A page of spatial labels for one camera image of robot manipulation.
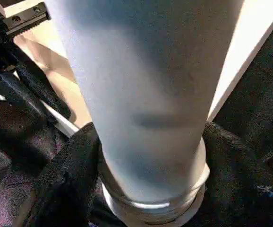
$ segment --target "bolt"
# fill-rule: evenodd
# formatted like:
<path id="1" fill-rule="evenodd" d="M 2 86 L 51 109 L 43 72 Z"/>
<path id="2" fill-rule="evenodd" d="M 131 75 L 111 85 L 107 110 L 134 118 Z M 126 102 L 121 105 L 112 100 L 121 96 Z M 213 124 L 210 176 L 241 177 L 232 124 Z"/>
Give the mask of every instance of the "bolt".
<path id="1" fill-rule="evenodd" d="M 40 13 L 41 12 L 41 9 L 39 8 L 39 7 L 34 7 L 34 11 L 36 12 L 36 13 Z"/>
<path id="2" fill-rule="evenodd" d="M 12 18 L 12 21 L 14 22 L 14 23 L 18 23 L 18 22 L 20 22 L 20 17 L 18 17 L 18 16 L 14 16 L 13 18 Z"/>

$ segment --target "black mesh fabric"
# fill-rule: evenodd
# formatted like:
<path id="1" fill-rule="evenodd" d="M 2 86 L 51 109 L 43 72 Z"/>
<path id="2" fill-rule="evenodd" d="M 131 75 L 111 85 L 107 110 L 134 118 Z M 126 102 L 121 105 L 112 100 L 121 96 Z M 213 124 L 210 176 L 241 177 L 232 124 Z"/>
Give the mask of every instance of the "black mesh fabric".
<path id="1" fill-rule="evenodd" d="M 207 123 L 210 176 L 199 212 L 185 226 L 273 226 L 273 175 L 236 135 Z"/>
<path id="2" fill-rule="evenodd" d="M 206 124 L 203 137 L 211 173 L 198 213 L 184 226 L 273 226 L 273 175 L 268 167 L 239 137 L 214 123 Z M 93 202 L 98 142 L 92 124 L 70 138 L 34 185 L 30 216 L 38 222 L 25 226 L 69 226 L 73 220 L 76 226 L 90 225 L 89 220 L 99 227 L 125 226 L 102 195 Z"/>
<path id="3" fill-rule="evenodd" d="M 214 122 L 239 136 L 273 170 L 273 31 Z"/>
<path id="4" fill-rule="evenodd" d="M 53 125 L 0 101 L 0 227 L 18 215 L 35 177 L 65 141 Z"/>
<path id="5" fill-rule="evenodd" d="M 98 178 L 98 150 L 99 139 L 90 123 L 44 168 L 15 226 L 88 226 Z"/>

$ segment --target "wooden surface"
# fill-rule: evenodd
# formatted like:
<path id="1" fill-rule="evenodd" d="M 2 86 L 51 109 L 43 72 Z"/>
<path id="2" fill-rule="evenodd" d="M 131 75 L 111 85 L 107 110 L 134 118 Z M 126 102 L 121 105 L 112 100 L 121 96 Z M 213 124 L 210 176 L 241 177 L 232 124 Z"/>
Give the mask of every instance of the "wooden surface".
<path id="1" fill-rule="evenodd" d="M 5 8 L 5 13 L 9 17 L 38 2 L 40 0 L 25 0 Z M 210 108 L 209 121 L 216 116 L 272 30 L 273 1 L 245 0 Z M 58 95 L 75 112 L 77 118 L 71 121 L 77 127 L 91 121 L 53 21 L 43 22 L 16 37 L 16 43 L 44 69 Z"/>

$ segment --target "white surface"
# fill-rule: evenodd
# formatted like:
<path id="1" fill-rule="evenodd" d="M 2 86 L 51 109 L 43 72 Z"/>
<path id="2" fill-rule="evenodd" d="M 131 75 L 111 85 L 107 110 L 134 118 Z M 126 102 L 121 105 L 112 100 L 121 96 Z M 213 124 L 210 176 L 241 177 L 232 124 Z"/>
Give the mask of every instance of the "white surface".
<path id="1" fill-rule="evenodd" d="M 245 0 L 210 107 L 212 121 L 273 30 L 273 0 Z"/>
<path id="2" fill-rule="evenodd" d="M 55 127 L 59 129 L 62 133 L 64 133 L 64 135 L 66 135 L 67 137 L 71 137 L 73 134 L 75 134 L 79 130 L 75 125 L 73 125 L 60 113 L 58 113 L 49 105 L 47 105 L 44 101 L 41 100 L 41 102 L 46 107 L 46 109 L 48 109 L 48 111 L 57 119 L 58 123 L 55 124 Z"/>

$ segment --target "white pipe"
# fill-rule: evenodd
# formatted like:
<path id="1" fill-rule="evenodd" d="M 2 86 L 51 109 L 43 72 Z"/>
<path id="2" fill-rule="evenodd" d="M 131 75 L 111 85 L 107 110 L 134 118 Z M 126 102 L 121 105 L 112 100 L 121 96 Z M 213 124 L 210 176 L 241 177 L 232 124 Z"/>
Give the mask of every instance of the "white pipe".
<path id="1" fill-rule="evenodd" d="M 199 142 L 243 0 L 45 2 L 102 142 L 108 192 L 129 206 L 189 198 L 207 176 Z"/>

